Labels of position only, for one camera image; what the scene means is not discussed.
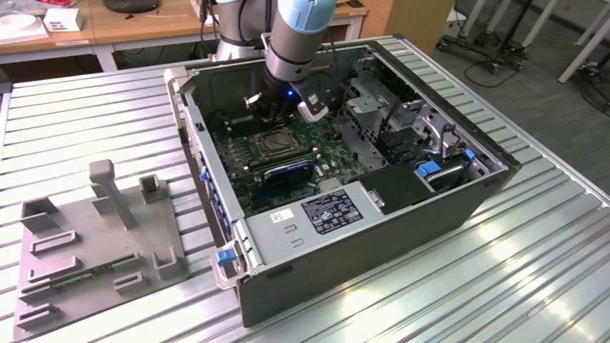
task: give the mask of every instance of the motherboard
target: motherboard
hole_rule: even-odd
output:
[[[336,116],[307,124],[299,114],[264,122],[217,113],[212,139],[245,216],[339,187],[365,173],[344,145]]]

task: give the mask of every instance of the white sticker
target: white sticker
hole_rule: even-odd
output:
[[[295,215],[292,214],[291,209],[283,209],[281,211],[273,212],[269,214],[271,221],[279,223],[287,219],[291,219]]]
[[[58,41],[57,43],[54,43],[56,46],[81,45],[81,44],[88,44],[88,39],[84,39],[81,41]]]
[[[311,102],[311,105],[317,103],[317,96],[315,94],[308,96],[308,102]]]

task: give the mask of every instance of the metal table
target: metal table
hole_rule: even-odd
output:
[[[118,187],[169,180],[190,278],[34,342],[507,342],[610,337],[608,197],[404,40],[377,39],[524,164],[464,225],[245,329],[214,286],[212,237],[173,128],[166,66],[16,85],[1,104],[0,341],[12,337],[21,225],[16,204],[92,196],[86,161]]]

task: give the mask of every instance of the white box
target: white box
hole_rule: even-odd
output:
[[[78,9],[48,9],[44,22],[50,32],[80,31],[82,15]]]
[[[22,29],[0,29],[0,45],[20,43],[22,41],[33,41],[44,38],[48,38],[48,34],[40,18],[36,18],[34,23]]]

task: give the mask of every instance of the wooden desk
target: wooden desk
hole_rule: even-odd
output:
[[[49,32],[46,39],[0,45],[0,64],[92,54],[94,32],[89,20],[89,0],[80,0],[74,7],[80,9],[85,18],[82,30],[80,32]]]
[[[81,32],[50,33],[48,39],[0,46],[0,64],[93,54],[101,70],[114,71],[114,51],[200,41],[200,24],[189,0],[161,0],[158,11],[134,14],[130,19],[125,19],[126,14],[106,9],[101,0],[80,0],[77,6],[85,15],[85,29]],[[345,40],[359,38],[367,13],[365,8],[337,5],[331,26],[348,26]],[[204,26],[202,38],[214,38],[212,25]],[[61,41],[80,44],[54,45]]]

